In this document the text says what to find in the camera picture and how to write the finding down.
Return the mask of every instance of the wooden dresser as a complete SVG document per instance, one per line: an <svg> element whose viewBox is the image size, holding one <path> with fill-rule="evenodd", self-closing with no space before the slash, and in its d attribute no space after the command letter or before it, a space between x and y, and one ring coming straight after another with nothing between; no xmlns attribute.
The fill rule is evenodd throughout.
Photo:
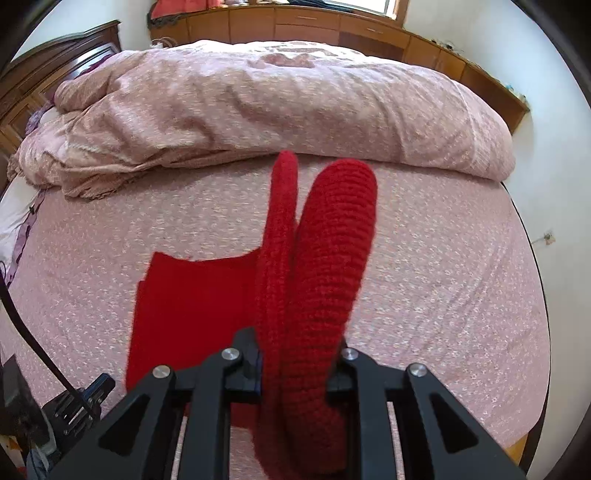
<svg viewBox="0 0 591 480"><path fill-rule="evenodd" d="M218 8L179 16L174 23L149 25L153 40L173 38L178 45L197 40L247 43L308 40L352 48L375 57L403 61L445 73L466 85L497 111L515 131L527 105L477 65L419 35L397 27L394 20L291 5Z"/></svg>

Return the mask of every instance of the red knitted sock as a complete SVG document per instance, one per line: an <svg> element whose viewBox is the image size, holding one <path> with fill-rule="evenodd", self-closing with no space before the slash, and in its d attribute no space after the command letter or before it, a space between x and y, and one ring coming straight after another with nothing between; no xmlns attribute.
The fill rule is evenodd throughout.
<svg viewBox="0 0 591 480"><path fill-rule="evenodd" d="M345 421L326 403L326 381L371 250L376 197L372 170L339 160L316 178L296 234L281 407L291 455L307 474L346 466Z"/></svg>
<svg viewBox="0 0 591 480"><path fill-rule="evenodd" d="M297 158L281 152L271 176L269 212L255 277L256 336L263 353L262 401L254 431L256 456L269 478L292 478L280 414L281 348L294 244Z"/></svg>

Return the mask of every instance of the pink bedsheet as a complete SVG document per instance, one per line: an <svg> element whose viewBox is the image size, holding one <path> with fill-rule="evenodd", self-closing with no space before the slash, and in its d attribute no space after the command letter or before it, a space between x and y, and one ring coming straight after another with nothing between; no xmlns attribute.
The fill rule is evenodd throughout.
<svg viewBox="0 0 591 480"><path fill-rule="evenodd" d="M156 170L92 202L48 193L11 294L68 378L83 385L107 371L118 386L106 406L122 397L135 289L152 253L203 260L257 247L272 161ZM300 208L326 163L300 156ZM508 194L457 172L371 166L378 224L349 344L386 365L427 364L499 443L514 443L540 416L550 344L540 279ZM40 401L61 391L6 319L0 339ZM248 434L234 433L232 475L257 478Z"/></svg>

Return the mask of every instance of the black bracket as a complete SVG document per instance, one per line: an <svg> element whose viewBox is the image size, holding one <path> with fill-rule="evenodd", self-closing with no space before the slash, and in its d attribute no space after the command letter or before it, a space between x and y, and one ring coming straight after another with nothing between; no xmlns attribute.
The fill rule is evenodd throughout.
<svg viewBox="0 0 591 480"><path fill-rule="evenodd" d="M329 401L349 412L354 480L396 479L387 403L394 404L408 480L524 480L502 448L421 364L405 371L344 349ZM201 365L156 367L52 470L50 480L170 479L190 403L178 480L229 478L230 404L261 397L261 354L253 329Z"/></svg>

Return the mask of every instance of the black cable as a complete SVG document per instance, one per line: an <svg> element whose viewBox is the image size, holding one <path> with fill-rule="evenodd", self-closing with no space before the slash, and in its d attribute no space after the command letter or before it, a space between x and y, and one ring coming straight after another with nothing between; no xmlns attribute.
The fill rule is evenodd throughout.
<svg viewBox="0 0 591 480"><path fill-rule="evenodd" d="M60 383L66 388L66 390L74 397L78 402L82 404L82 407L89 413L89 415L95 419L100 420L99 415L90 408L90 405L84 400L81 393L75 389L68 379L61 373L60 369L57 367L55 363L51 360L47 352L43 349L43 347L37 342L37 339L33 336L30 330L22 321L21 316L18 314L17 308L14 306L12 302L12 297L8 292L8 288L6 287L6 283L4 278L0 275L0 301L4 305L6 309L6 313L8 314L8 318L14 325L14 328L17 329L17 332L21 335L23 340L27 343L31 349L35 352L35 354L41 359L41 361L45 364L45 366L51 371L52 374L56 376L56 378L60 381Z"/></svg>

